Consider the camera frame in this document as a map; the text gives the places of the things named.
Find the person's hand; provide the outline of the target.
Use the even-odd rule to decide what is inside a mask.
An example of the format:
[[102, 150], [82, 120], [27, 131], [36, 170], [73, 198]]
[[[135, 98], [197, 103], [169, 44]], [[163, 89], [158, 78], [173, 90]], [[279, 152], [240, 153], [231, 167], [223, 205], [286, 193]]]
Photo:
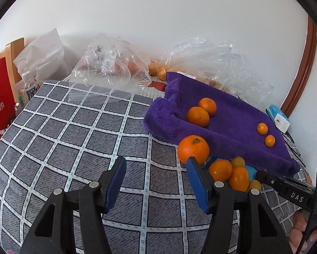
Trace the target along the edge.
[[[293, 228], [288, 234], [288, 242], [291, 246], [292, 253], [296, 253], [301, 239], [303, 238], [303, 232], [307, 227], [307, 220], [304, 217], [304, 210], [300, 209], [293, 214]], [[303, 244], [300, 253], [304, 253], [308, 246], [312, 246], [317, 240], [317, 229], [313, 231], [309, 239]]]

